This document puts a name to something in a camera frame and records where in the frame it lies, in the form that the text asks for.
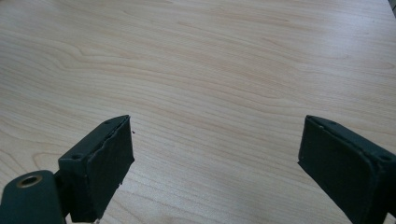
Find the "black object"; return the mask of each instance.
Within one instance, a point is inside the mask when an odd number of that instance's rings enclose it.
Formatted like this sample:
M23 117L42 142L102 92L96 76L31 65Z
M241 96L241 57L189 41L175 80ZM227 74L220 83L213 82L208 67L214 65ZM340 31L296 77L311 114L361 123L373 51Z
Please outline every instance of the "black object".
M134 162L129 116L109 119L59 160L60 170L36 171L9 182L0 223L94 222L101 218Z
M396 216L396 156L342 125L307 116L299 164L352 223Z

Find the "wooden table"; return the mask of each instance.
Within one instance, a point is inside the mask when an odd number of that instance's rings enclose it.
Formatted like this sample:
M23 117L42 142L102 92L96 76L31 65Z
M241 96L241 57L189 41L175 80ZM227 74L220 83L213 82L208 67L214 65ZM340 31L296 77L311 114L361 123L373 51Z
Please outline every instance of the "wooden table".
M101 223L348 223L297 164L304 116L396 153L396 20L387 0L0 1L0 189L124 114L136 161Z

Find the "screw hole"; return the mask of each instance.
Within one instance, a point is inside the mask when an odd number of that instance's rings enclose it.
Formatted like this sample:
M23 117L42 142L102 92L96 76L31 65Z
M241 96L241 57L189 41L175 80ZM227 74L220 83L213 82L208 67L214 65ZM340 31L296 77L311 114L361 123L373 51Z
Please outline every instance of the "screw hole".
M43 177L41 175L30 175L18 182L17 187L20 189L29 188L40 182L42 179Z
M78 159L81 159L81 157L82 157L81 154L74 154L74 155L72 156L72 159L73 159L73 160L78 160Z
M392 160L392 158L389 156L380 156L379 158L381 158L381 160L383 160L383 161L391 161Z

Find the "wood grain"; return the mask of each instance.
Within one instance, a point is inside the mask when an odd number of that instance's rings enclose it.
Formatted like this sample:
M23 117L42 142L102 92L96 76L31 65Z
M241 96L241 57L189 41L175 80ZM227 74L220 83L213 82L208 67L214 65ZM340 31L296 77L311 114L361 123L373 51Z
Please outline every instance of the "wood grain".
M304 116L396 153L395 26L386 0L1 0L0 189L129 114L101 223L348 223Z

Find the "table surface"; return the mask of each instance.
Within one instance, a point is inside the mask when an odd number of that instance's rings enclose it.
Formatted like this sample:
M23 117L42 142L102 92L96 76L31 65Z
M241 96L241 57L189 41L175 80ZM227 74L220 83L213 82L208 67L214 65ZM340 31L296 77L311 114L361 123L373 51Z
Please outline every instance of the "table surface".
M386 0L1 0L0 189L129 114L101 223L348 223L304 117L395 153L395 27Z

